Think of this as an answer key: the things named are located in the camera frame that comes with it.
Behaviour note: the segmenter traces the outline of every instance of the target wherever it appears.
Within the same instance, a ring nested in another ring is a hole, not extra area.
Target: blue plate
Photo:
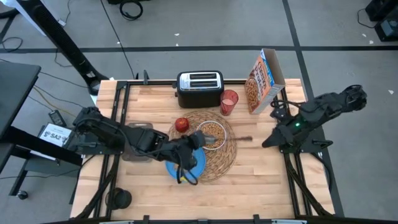
[[[204,150],[200,147],[199,149],[193,151],[193,156],[197,159],[198,163],[194,168],[191,169],[191,172],[196,178],[198,178],[199,176],[201,176],[201,174],[205,170],[206,155],[205,155]],[[177,179],[177,168],[175,168],[175,166],[177,166],[175,163],[166,161],[167,171],[174,179]],[[192,175],[190,173],[185,172],[185,175],[192,182],[195,181],[195,179],[192,177]],[[186,182],[186,180],[184,180],[184,177],[181,177],[180,179],[182,182]]]

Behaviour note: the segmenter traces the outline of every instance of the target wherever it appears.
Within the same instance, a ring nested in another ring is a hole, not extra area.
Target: toaster
[[[223,74],[219,71],[182,72],[176,83],[178,104],[182,108],[207,108],[220,105],[224,92]]]

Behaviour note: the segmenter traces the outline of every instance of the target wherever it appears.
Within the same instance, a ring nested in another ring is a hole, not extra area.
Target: cereal box
[[[285,80],[276,51],[262,49],[244,85],[249,112],[261,113],[284,87]]]

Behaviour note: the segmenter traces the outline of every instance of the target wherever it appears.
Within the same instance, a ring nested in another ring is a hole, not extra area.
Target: gray floor
[[[356,22],[356,11],[369,0],[289,0],[301,46],[375,46],[382,43],[372,29]],[[67,15],[67,0],[46,1],[62,18]],[[280,0],[196,1],[152,0],[143,2],[144,15],[138,21],[124,20],[116,6],[105,4],[125,47],[173,47],[214,45],[293,46],[284,6]],[[95,0],[72,0],[72,13],[65,30],[79,47],[119,47],[118,40],[101,7]],[[362,14],[361,19],[369,22]],[[6,23],[0,20],[0,29]],[[21,15],[5,37],[24,39],[23,49],[53,49]],[[16,43],[9,42],[12,48]],[[294,51],[277,52],[286,78],[301,78]],[[85,53],[103,74],[115,79],[131,78],[123,53]],[[152,79],[175,78],[184,70],[217,69],[226,78],[246,78],[258,50],[128,52],[134,72],[149,72]],[[361,84],[368,93],[362,111],[344,114],[324,125],[341,202],[347,217],[398,220],[398,51],[303,52],[315,95],[341,91]],[[43,72],[75,83],[83,80],[73,68],[61,68],[54,54],[0,54],[12,62],[40,65]],[[59,61],[68,62],[59,55]],[[40,74],[38,86],[55,96],[85,106],[93,105],[86,90]],[[30,94],[39,99],[36,92]],[[79,107],[54,101],[77,114]],[[48,109],[27,99],[14,125],[37,134],[49,122]],[[67,123],[73,118],[64,115]],[[22,160],[11,159],[0,177],[17,175]],[[76,179],[56,177],[27,179],[22,188],[30,193],[21,201],[7,196],[12,180],[0,181],[2,223],[41,223],[68,218],[68,204]]]

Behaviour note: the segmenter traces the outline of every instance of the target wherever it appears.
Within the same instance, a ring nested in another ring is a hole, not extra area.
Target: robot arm
[[[160,131],[131,128],[106,118],[95,107],[83,108],[73,125],[77,133],[93,133],[107,147],[124,147],[128,142],[137,156],[170,161],[185,170],[190,170],[197,164],[192,151],[205,145],[205,136],[201,131],[170,141],[169,137]]]

